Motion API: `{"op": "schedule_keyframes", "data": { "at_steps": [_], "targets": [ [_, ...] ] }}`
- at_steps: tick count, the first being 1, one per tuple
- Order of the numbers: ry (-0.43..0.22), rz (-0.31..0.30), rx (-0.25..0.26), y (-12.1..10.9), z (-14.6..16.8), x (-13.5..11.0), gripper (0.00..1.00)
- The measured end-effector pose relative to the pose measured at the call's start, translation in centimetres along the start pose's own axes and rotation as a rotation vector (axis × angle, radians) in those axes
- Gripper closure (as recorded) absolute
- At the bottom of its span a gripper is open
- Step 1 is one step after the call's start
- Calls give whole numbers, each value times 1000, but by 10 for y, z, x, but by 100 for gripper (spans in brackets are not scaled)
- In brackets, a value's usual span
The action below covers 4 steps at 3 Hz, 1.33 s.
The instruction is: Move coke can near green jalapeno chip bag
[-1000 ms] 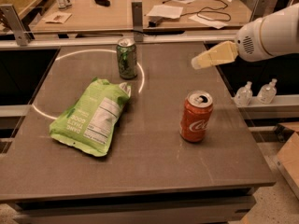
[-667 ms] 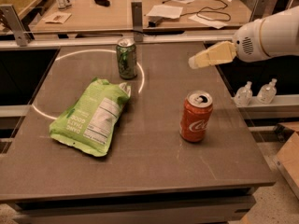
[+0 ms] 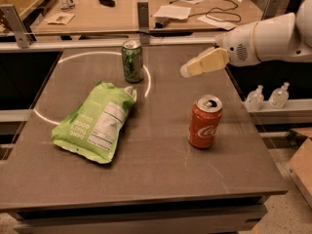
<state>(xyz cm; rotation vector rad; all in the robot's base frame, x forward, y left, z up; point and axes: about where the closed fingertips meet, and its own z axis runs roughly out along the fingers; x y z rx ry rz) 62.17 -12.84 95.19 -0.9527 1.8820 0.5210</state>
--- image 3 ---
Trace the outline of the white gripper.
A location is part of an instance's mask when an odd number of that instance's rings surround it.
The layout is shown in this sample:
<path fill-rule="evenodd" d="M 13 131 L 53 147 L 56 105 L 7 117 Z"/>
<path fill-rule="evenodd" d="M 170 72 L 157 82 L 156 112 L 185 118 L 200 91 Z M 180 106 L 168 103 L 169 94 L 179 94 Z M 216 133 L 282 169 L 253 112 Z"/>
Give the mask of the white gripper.
<path fill-rule="evenodd" d="M 221 48 L 210 47 L 180 68 L 184 78 L 223 69 L 229 62 L 234 66 L 259 64 L 255 53 L 254 30 L 256 22 L 240 25 L 214 39 Z"/>

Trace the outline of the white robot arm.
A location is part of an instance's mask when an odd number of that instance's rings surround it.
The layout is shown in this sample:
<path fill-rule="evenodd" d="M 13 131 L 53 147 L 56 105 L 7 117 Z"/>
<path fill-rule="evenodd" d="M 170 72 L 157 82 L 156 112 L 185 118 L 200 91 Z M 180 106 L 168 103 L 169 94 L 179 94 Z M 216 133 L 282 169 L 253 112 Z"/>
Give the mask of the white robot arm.
<path fill-rule="evenodd" d="M 312 0 L 304 0 L 297 13 L 238 26 L 214 38 L 208 48 L 180 68 L 192 77 L 223 69 L 257 65 L 270 60 L 312 61 Z"/>

